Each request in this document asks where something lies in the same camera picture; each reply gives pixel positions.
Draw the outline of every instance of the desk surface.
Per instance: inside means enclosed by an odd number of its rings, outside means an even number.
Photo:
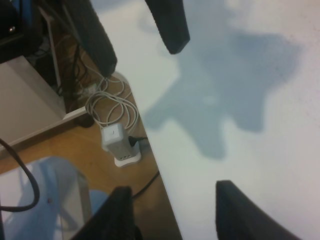
[[[320,237],[320,3],[184,0],[165,48],[143,0],[92,0],[128,79],[182,237],[215,239],[232,180],[302,239]]]

